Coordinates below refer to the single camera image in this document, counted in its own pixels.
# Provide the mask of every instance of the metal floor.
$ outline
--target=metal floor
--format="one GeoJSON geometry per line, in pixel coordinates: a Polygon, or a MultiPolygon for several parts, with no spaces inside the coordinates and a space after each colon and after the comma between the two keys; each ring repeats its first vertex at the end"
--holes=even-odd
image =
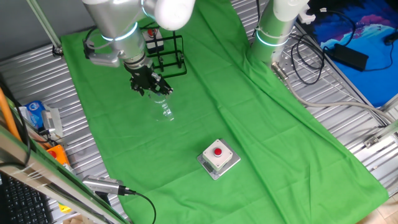
{"type": "MultiPolygon", "coordinates": [[[[237,0],[232,3],[251,40],[257,23],[255,0],[237,0]]],[[[339,76],[329,65],[325,66],[322,78],[317,84],[302,84],[292,71],[290,62],[289,46],[294,43],[294,40],[288,42],[280,64],[289,74],[293,87],[302,98],[317,103],[358,101],[360,97],[364,98],[352,83],[345,81],[348,79],[339,76]]],[[[308,63],[317,62],[316,56],[311,51],[306,51],[305,46],[300,46],[300,49],[308,55],[305,57],[308,63]]],[[[49,45],[0,62],[0,72],[4,74],[7,84],[21,104],[41,100],[46,105],[60,110],[64,141],[67,143],[65,150],[79,178],[82,179],[88,174],[106,177],[108,173],[91,135],[65,60],[53,57],[51,51],[52,46],[49,45]]],[[[304,80],[312,81],[317,74],[301,65],[297,68],[304,80]]],[[[398,145],[394,139],[387,138],[370,149],[363,144],[368,137],[380,130],[381,124],[372,114],[351,106],[307,109],[364,164],[388,189],[390,195],[398,190],[396,185],[391,184],[398,178],[398,145]]],[[[391,101],[385,109],[395,119],[398,118],[398,100],[391,101]]],[[[113,195],[109,200],[113,208],[126,218],[127,215],[117,196],[113,195]]],[[[51,200],[50,204],[55,223],[61,223],[70,215],[61,213],[56,201],[51,200]]]]}

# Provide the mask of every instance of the green screen fabric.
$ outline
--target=green screen fabric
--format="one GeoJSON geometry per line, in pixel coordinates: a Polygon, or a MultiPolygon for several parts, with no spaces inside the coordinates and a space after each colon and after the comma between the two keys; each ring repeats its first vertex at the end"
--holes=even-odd
{"type": "MultiPolygon", "coordinates": [[[[85,59],[86,33],[62,43],[90,130],[110,177],[149,197],[156,223],[355,223],[388,199],[362,163],[252,56],[228,0],[197,0],[177,31],[188,73],[167,79],[173,121],[154,119],[154,103],[130,89],[123,66],[85,59]],[[218,138],[241,161],[213,180],[197,156],[218,138]]],[[[152,223],[147,201],[119,198],[134,223],[152,223]]]]}

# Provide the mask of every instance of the orange box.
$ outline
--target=orange box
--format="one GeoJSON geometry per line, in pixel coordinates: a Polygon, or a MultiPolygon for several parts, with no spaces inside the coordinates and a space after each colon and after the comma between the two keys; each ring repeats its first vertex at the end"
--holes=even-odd
{"type": "Polygon", "coordinates": [[[64,165],[65,163],[70,165],[67,154],[61,145],[52,147],[51,149],[48,149],[47,152],[61,163],[61,165],[64,165]]]}

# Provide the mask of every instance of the keyboard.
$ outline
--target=keyboard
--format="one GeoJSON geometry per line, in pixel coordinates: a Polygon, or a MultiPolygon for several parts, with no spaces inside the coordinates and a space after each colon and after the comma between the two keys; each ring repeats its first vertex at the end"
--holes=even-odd
{"type": "Polygon", "coordinates": [[[53,219],[46,196],[0,173],[0,223],[50,224],[53,219]]]}

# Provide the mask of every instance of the metal pole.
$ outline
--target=metal pole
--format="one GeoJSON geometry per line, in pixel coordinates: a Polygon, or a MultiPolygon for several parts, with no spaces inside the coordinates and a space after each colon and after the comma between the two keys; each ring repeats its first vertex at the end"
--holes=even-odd
{"type": "Polygon", "coordinates": [[[52,44],[55,46],[55,49],[58,50],[59,53],[62,53],[61,40],[58,38],[57,34],[55,33],[54,29],[52,28],[49,20],[47,20],[44,12],[40,8],[37,1],[36,0],[27,0],[27,3],[29,4],[30,8],[32,8],[32,11],[36,15],[39,22],[41,23],[44,31],[47,33],[52,44]]]}

